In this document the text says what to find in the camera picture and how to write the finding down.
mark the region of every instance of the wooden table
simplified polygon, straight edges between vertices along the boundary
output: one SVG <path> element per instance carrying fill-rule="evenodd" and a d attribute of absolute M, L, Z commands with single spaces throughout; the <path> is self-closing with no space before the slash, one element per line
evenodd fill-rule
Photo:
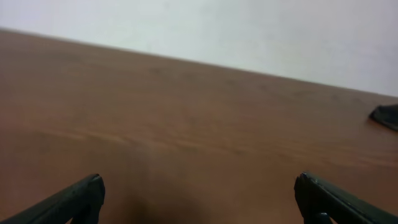
<path fill-rule="evenodd" d="M 100 223 L 302 223 L 304 170 L 398 215 L 398 134 L 368 121 L 390 103 L 1 31 L 0 218 L 99 173 Z"/>

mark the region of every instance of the black object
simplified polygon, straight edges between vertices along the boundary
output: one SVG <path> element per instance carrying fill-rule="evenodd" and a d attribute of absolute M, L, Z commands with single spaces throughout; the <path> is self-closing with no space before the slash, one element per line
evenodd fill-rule
<path fill-rule="evenodd" d="M 369 117 L 390 129 L 398 131 L 398 105 L 378 106 Z"/>
<path fill-rule="evenodd" d="M 0 224 L 97 224 L 104 197 L 100 175 L 89 175 Z"/>
<path fill-rule="evenodd" d="M 296 178 L 295 198 L 304 224 L 398 223 L 398 217 L 370 205 L 319 177 L 303 172 Z"/>

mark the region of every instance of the wooden surface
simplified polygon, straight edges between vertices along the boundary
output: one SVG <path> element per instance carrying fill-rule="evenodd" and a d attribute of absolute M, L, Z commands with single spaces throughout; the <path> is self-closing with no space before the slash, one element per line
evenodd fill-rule
<path fill-rule="evenodd" d="M 0 218 L 99 173 L 100 223 L 302 223 L 303 170 L 398 215 L 397 102 L 2 31 Z"/>

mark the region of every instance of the white background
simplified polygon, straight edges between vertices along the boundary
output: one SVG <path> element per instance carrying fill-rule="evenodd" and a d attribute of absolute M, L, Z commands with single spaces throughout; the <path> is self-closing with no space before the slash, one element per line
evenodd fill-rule
<path fill-rule="evenodd" d="M 0 27 L 398 96 L 397 0 L 0 0 Z"/>

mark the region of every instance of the wood grain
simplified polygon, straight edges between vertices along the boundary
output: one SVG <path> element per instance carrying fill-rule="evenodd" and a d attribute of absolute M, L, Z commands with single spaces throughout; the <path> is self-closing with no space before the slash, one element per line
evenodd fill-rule
<path fill-rule="evenodd" d="M 99 173 L 100 223 L 302 223 L 303 170 L 398 215 L 398 135 L 367 119 L 397 102 L 1 31 L 0 218 Z"/>

